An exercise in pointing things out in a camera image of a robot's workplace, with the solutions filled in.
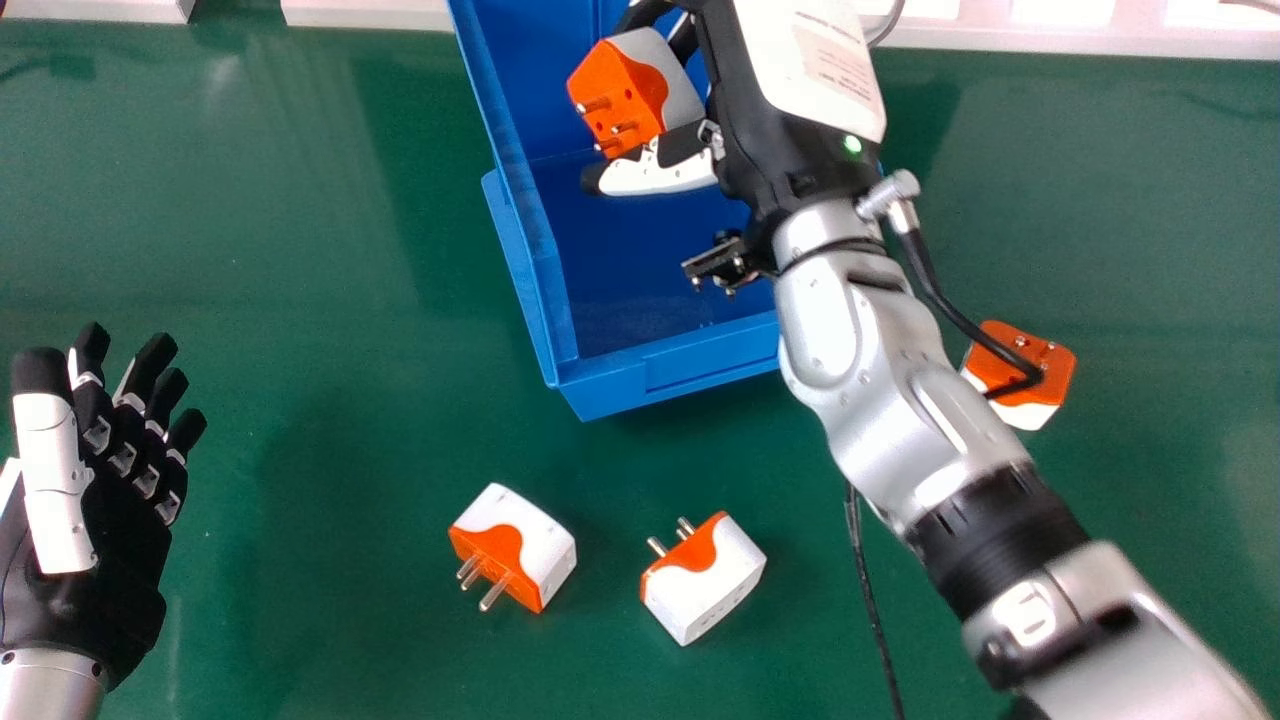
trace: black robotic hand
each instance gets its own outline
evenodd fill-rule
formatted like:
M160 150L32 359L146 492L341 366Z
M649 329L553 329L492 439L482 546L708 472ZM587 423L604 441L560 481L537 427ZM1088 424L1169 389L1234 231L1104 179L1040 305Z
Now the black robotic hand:
M187 455L205 430L198 410L170 414L187 378L168 368L178 346L152 337L109 396L110 336L86 327L64 356L13 359L19 457L0 474L0 664L27 648L92 660L110 689L156 642L170 525L187 498Z

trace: robotic arm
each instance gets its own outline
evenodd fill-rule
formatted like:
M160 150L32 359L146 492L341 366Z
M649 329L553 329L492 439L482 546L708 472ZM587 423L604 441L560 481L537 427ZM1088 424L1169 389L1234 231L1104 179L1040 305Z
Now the robotic arm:
M96 717L164 623L157 585L205 418L169 421L187 389L166 369L173 338L151 338L114 398L109 343L95 323L67 356L41 347L13 359L19 457L0 473L0 720Z
M617 32L675 8L710 77L701 145L680 128L634 138L584 186L608 192L611 169L646 158L673 167L660 149L675 140L748 205L746 231L722 233L685 261L686 275L730 293L773 278L787 387L818 415L852 489L920 560L989 684L1014 692L1024 717L1268 719L1125 556L1084 532L992 409L1036 386L1039 368L947 302L914 208L919 184L879 177L884 113L851 4L640 0ZM980 393L950 365L937 322L886 252L882 220L927 299L1004 359L1011 383Z

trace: blue bin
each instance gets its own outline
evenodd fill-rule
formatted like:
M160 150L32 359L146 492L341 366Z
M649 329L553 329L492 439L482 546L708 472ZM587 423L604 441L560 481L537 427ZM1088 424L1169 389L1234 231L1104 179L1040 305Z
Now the blue bin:
M596 155L564 82L626 0L449 6L497 163L481 184L548 387L593 420L777 369L768 283L730 300L695 293L680 269L742 227L745 205L716 188L600 199L579 187Z

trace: green table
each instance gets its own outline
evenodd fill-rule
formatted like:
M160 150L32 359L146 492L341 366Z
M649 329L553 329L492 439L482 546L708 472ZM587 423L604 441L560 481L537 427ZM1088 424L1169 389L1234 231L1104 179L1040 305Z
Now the green table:
M1043 473L1280 707L1275 65L878 64L956 302L1080 356L1027 438ZM0 23L0 356L97 319L118 373L168 329L211 421L168 623L104 716L887 717L817 421L763 377L579 423L492 163L452 37L212 0L189 28ZM493 480L576 534L541 616L453 579L445 528ZM722 507L769 568L680 650L636 597L644 538ZM868 546L910 716L992 717L911 556Z

